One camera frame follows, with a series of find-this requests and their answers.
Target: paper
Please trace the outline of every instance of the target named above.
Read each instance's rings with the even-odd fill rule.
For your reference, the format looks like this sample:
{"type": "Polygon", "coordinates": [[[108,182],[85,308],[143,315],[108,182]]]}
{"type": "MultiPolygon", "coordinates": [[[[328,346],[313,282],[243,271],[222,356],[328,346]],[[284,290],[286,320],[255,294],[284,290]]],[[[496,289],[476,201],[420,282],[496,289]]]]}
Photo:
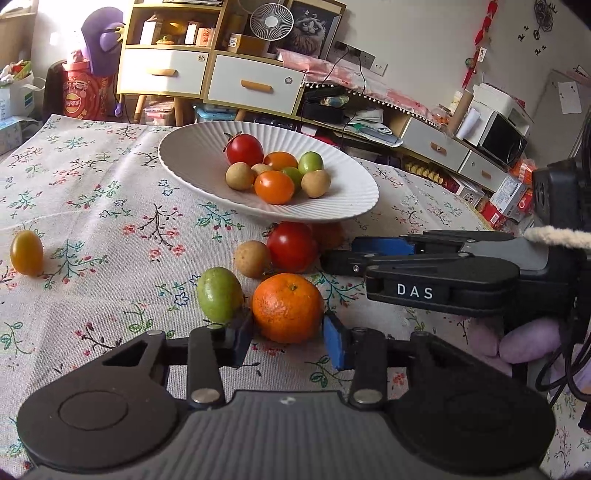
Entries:
{"type": "Polygon", "coordinates": [[[560,95],[560,106],[563,114],[583,112],[576,82],[559,82],[558,95],[560,95]]]}
{"type": "Polygon", "coordinates": [[[484,57],[486,56],[486,52],[487,52],[486,48],[480,47],[480,50],[478,52],[478,61],[480,63],[482,63],[484,61],[484,57]]]}

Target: white drawer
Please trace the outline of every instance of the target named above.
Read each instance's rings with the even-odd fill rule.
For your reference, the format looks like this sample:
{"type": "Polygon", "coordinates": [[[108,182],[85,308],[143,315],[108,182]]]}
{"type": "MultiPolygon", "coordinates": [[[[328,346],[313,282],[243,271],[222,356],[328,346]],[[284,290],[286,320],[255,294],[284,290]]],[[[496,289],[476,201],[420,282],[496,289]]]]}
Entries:
{"type": "Polygon", "coordinates": [[[507,176],[501,168],[493,165],[473,150],[470,150],[458,173],[493,192],[499,189],[507,176]]]}
{"type": "Polygon", "coordinates": [[[120,93],[201,95],[209,53],[156,48],[123,52],[120,93]]]}
{"type": "Polygon", "coordinates": [[[279,65],[218,55],[207,100],[291,115],[303,79],[279,65]]]}
{"type": "Polygon", "coordinates": [[[453,171],[462,165],[468,147],[449,138],[436,128],[411,118],[401,136],[404,148],[421,154],[453,171]]]}

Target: green lime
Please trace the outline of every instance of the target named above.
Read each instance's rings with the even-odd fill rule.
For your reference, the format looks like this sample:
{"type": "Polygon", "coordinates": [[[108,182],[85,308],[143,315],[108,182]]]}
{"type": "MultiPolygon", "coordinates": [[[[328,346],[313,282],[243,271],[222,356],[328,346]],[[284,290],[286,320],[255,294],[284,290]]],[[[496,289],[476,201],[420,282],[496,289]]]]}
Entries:
{"type": "Polygon", "coordinates": [[[300,171],[295,167],[286,167],[281,170],[285,175],[291,178],[291,181],[295,185],[295,192],[298,193],[301,190],[301,179],[304,177],[300,171]]]}
{"type": "Polygon", "coordinates": [[[298,170],[302,175],[316,170],[324,170],[324,162],[320,154],[316,152],[304,153],[300,158],[298,170]]]}
{"type": "Polygon", "coordinates": [[[205,316],[214,323],[227,323],[244,303],[240,282],[223,267],[206,270],[197,283],[197,299],[205,316]]]}

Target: yellow cherry tomato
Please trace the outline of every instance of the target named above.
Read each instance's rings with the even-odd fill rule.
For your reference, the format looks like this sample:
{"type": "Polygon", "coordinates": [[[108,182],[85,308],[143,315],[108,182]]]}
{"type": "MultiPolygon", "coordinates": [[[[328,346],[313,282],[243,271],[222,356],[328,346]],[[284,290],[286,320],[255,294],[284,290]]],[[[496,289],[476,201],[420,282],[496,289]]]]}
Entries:
{"type": "Polygon", "coordinates": [[[43,271],[43,244],[30,230],[18,232],[10,247],[10,260],[14,269],[32,277],[43,271]]]}

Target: desk fan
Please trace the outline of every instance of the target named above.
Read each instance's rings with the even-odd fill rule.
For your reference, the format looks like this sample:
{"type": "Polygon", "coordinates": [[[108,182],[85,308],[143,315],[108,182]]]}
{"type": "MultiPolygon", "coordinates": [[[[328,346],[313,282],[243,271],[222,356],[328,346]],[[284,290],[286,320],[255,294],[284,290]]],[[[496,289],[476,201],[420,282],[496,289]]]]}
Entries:
{"type": "Polygon", "coordinates": [[[251,30],[259,38],[277,41],[285,38],[294,28],[294,16],[281,4],[264,4],[251,15],[251,30]]]}

